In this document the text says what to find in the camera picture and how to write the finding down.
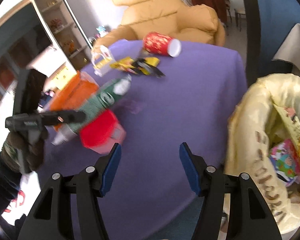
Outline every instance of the silver screw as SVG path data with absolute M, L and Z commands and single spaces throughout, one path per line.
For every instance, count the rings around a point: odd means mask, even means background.
M 89 166 L 86 168 L 87 173 L 92 173 L 92 172 L 94 172 L 94 170 L 95 170 L 95 168 L 93 166 Z
M 59 179 L 60 178 L 60 173 L 55 173 L 52 175 L 53 179 Z
M 243 179 L 249 179 L 249 178 L 250 178 L 249 174 L 247 174 L 247 173 L 242 173 L 242 174 L 241 174 L 241 177 L 242 177 Z
M 216 171 L 216 168 L 213 167 L 213 166 L 208 166 L 207 171 L 210 172 L 210 173 L 214 173 Z

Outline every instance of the paper cup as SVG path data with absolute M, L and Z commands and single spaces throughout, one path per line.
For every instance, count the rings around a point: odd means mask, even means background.
M 175 38 L 150 32 L 143 38 L 143 47 L 150 53 L 177 57 L 181 52 L 181 42 Z

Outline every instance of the hand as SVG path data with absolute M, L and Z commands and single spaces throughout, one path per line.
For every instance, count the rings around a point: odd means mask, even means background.
M 36 171 L 43 163 L 44 140 L 48 138 L 48 131 L 44 129 L 39 140 L 29 147 L 29 155 L 26 157 L 29 167 Z M 1 156 L 5 164 L 14 172 L 19 172 L 17 149 L 22 149 L 29 143 L 17 132 L 10 132 L 3 144 Z

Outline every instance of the tan leather recliner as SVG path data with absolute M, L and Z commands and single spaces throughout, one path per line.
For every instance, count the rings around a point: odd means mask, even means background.
M 129 6 L 121 25 L 99 38 L 92 52 L 100 45 L 109 47 L 120 39 L 142 40 L 149 32 L 170 35 L 181 41 L 223 46 L 225 30 L 214 9 L 206 5 L 187 6 L 182 0 L 112 0 L 114 5 Z

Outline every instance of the purple tablecloth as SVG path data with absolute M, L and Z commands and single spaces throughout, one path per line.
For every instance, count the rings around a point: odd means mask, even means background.
M 137 56 L 141 41 L 118 41 L 110 49 L 115 59 Z M 162 78 L 133 76 L 125 96 L 136 108 L 119 106 L 114 113 L 127 132 L 122 159 L 99 205 L 112 240 L 140 240 L 175 218 L 195 195 L 179 160 L 179 145 L 218 167 L 227 148 L 227 119 L 247 90 L 244 67 L 236 51 L 182 42 L 179 57 L 160 57 Z M 111 70 L 94 75 L 99 85 L 125 75 Z M 51 131 L 50 140 L 55 135 Z M 45 164 L 38 171 L 42 185 L 55 172 L 73 175 L 93 165 L 99 154 L 85 149 L 79 137 L 53 146 L 47 143 Z M 80 229 L 73 209 L 75 236 Z

